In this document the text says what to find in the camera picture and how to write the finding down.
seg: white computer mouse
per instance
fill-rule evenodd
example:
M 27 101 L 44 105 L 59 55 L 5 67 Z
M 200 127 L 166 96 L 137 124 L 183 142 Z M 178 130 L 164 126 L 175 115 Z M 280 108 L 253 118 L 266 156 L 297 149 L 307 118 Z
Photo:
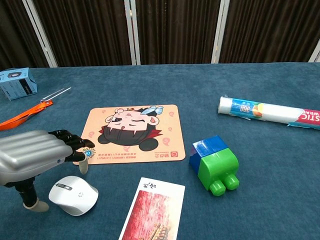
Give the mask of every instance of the white computer mouse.
M 98 190 L 78 176 L 66 176 L 57 181 L 49 199 L 72 216 L 88 212 L 97 202 Z

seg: orange lanyard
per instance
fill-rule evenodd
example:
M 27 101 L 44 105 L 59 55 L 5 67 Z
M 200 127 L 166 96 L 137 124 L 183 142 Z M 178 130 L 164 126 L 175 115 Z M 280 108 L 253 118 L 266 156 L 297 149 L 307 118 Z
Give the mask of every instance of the orange lanyard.
M 31 118 L 33 115 L 40 113 L 41 111 L 45 110 L 47 107 L 51 106 L 52 104 L 54 104 L 52 100 L 43 101 L 38 105 L 35 105 L 34 107 L 28 109 L 27 111 L 20 113 L 18 116 L 15 116 L 3 123 L 0 123 L 0 131 L 9 130 L 9 129 L 18 127 L 19 125 L 27 121 L 29 118 Z

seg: mouse pad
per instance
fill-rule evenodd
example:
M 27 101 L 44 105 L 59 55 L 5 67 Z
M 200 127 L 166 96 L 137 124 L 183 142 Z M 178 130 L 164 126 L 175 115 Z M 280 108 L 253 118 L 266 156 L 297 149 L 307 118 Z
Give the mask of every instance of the mouse pad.
M 95 144 L 79 150 L 89 164 L 180 161 L 186 157 L 176 105 L 94 108 L 81 137 Z
M 119 240 L 176 240 L 185 186 L 142 177 Z

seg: building block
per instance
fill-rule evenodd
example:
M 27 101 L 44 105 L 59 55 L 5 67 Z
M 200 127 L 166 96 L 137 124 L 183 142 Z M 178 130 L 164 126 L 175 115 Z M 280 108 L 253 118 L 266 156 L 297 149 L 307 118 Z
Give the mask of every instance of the building block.
M 219 136 L 193 143 L 189 163 L 204 188 L 214 196 L 239 186 L 238 159 Z
M 196 174 L 199 172 L 201 158 L 228 148 L 224 141 L 217 135 L 192 144 L 189 163 Z

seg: curtain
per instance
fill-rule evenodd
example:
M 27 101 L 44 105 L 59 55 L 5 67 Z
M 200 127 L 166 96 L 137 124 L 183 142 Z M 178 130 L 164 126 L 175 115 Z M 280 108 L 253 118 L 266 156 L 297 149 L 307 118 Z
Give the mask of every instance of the curtain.
M 319 38 L 320 0 L 231 0 L 219 62 L 307 62 Z
M 220 0 L 136 0 L 141 64 L 210 63 Z
M 123 0 L 33 0 L 59 67 L 131 65 Z
M 48 67 L 35 30 L 21 0 L 0 1 L 0 71 Z

